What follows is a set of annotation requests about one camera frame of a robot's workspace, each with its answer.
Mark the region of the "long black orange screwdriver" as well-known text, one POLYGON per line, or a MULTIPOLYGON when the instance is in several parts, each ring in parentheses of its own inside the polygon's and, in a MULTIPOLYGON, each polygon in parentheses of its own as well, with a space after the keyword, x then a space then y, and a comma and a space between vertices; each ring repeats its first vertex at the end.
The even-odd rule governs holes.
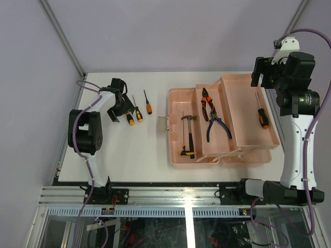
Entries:
POLYGON ((269 120, 268 120, 268 117, 265 114, 264 108, 262 108, 262 106, 261 106, 259 94, 256 92, 255 96, 256 96, 256 99, 257 99, 257 102, 258 102, 258 106, 259 106, 258 113, 259 113, 259 121, 260 121, 261 127, 263 129, 268 129, 269 128, 269 120))

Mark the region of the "pink plastic tool box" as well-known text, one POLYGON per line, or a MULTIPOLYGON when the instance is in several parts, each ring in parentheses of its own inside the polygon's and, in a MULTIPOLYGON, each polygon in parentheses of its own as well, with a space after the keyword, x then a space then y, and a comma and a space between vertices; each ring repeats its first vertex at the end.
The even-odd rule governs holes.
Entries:
POLYGON ((249 74, 224 74, 212 84, 191 88, 172 88, 168 94, 168 114, 159 117, 159 129, 166 131, 170 162, 175 167, 204 167, 220 163, 264 164, 280 144, 270 123, 263 129, 259 121, 259 94, 262 108, 267 102, 261 87, 251 87, 249 74), (183 132, 189 150, 188 121, 191 121, 195 158, 179 156, 183 132))

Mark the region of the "claw hammer black handle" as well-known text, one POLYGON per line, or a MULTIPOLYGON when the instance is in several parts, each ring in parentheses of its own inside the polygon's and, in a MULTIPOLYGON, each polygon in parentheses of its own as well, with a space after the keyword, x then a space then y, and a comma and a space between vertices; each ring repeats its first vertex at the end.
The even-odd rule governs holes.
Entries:
POLYGON ((188 121, 188 137, 189 137, 189 150, 185 149, 185 146, 183 146, 183 150, 179 153, 181 156, 190 156, 190 159, 195 158, 194 153, 194 144, 193 144, 193 137, 192 137, 192 129, 191 129, 191 121, 196 120, 195 116, 192 115, 186 115, 181 118, 181 120, 186 119, 188 121))

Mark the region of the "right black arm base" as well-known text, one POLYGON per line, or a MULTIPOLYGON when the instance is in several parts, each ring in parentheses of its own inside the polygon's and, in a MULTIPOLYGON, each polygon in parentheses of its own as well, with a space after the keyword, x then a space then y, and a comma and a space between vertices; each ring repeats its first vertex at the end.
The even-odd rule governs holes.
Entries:
POLYGON ((250 206, 255 199, 263 197, 265 180, 242 178, 240 181, 220 182, 214 196, 224 206, 250 206))

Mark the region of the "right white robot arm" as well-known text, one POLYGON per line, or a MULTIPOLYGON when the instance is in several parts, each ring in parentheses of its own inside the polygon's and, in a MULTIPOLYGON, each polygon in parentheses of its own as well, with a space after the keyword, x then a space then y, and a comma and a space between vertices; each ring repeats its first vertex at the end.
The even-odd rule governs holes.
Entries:
POLYGON ((308 88, 314 67, 314 56, 304 52, 290 52, 279 63, 271 57, 256 58, 251 86, 276 91, 285 134, 284 166, 279 181, 242 179, 235 194, 240 203, 247 204, 254 196, 276 205, 324 201, 313 172, 314 125, 320 110, 319 94, 308 88))

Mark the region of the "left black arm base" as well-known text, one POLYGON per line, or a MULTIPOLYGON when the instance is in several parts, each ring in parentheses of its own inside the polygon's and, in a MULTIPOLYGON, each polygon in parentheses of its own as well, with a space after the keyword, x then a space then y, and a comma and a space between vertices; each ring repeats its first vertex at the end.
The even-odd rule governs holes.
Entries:
POLYGON ((128 204, 129 190, 123 188, 113 188, 108 179, 104 187, 94 187, 92 195, 89 199, 88 196, 92 186, 88 183, 83 183, 79 186, 85 192, 84 203, 88 205, 126 205, 128 204))

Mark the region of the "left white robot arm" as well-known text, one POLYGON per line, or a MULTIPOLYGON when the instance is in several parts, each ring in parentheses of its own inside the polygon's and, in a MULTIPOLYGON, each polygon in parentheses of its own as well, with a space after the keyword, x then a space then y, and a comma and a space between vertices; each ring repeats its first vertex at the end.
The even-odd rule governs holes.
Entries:
POLYGON ((85 190, 86 204, 124 203, 121 197, 127 190, 113 190, 110 177, 106 174, 101 146, 103 143, 103 124, 118 122, 126 116, 129 125, 134 125, 132 114, 134 105, 127 96, 128 89, 124 80, 113 78, 106 87, 96 86, 97 94, 88 107, 83 110, 71 110, 68 122, 68 146, 85 162, 89 179, 82 186, 85 190))

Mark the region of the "orange handled black screwdriver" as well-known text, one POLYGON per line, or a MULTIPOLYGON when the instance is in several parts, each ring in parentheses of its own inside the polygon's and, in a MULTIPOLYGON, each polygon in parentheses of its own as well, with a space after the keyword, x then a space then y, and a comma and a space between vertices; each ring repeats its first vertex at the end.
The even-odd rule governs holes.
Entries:
POLYGON ((152 109, 151 104, 149 103, 145 90, 144 90, 144 95, 145 95, 145 101, 146 101, 146 111, 149 115, 151 115, 153 113, 153 109, 152 109))

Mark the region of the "right aluminium frame post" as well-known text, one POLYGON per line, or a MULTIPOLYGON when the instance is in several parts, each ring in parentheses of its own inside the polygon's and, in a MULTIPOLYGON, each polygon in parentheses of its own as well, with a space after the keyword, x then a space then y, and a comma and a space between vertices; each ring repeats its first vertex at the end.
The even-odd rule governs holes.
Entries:
POLYGON ((311 0, 301 0, 299 6, 295 10, 291 20, 289 21, 289 23, 284 31, 284 35, 295 29, 296 25, 298 24, 300 18, 304 14, 304 12, 307 9, 310 2, 311 2, 311 0))

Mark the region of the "aluminium frame post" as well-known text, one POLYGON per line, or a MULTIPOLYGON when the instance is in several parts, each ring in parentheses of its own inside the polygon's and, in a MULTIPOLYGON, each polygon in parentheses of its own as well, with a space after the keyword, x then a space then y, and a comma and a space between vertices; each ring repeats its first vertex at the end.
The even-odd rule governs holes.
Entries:
POLYGON ((289 21, 289 23, 284 31, 284 35, 295 29, 296 25, 298 24, 300 18, 304 14, 304 12, 307 9, 310 2, 311 2, 311 0, 301 0, 299 6, 295 10, 291 20, 289 21))
POLYGON ((79 62, 72 46, 70 45, 56 15, 55 12, 53 11, 49 1, 47 0, 39 0, 39 4, 41 5, 44 13, 46 14, 48 20, 51 23, 51 26, 53 30, 55 31, 56 35, 58 36, 60 43, 62 44, 65 52, 67 53, 71 63, 73 64, 75 70, 77 71, 78 75, 80 78, 85 78, 86 72, 83 69, 81 63, 79 62))

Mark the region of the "aluminium mounting rail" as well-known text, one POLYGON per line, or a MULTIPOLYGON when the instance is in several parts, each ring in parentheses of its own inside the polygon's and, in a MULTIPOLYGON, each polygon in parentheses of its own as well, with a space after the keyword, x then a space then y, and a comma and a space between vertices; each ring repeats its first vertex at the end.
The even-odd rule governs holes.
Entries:
MULTIPOLYGON (((185 204, 193 206, 221 205, 214 196, 218 186, 213 187, 152 187, 152 186, 112 186, 113 188, 128 189, 127 206, 143 207, 177 207, 185 204)), ((82 206, 85 192, 79 186, 44 186, 39 200, 40 206, 82 206)))

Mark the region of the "left aluminium frame post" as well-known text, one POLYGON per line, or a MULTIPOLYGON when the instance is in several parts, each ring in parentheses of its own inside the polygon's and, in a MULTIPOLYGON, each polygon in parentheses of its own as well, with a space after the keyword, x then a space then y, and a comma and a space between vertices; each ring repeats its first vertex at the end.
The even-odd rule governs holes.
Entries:
POLYGON ((86 72, 83 69, 81 63, 79 62, 72 46, 70 45, 56 15, 55 12, 53 11, 49 1, 47 0, 39 0, 39 4, 41 5, 44 13, 46 14, 48 20, 51 23, 51 26, 53 30, 55 31, 56 35, 58 36, 60 43, 62 44, 65 52, 67 53, 71 63, 73 64, 75 70, 77 71, 78 75, 80 78, 85 78, 86 72))

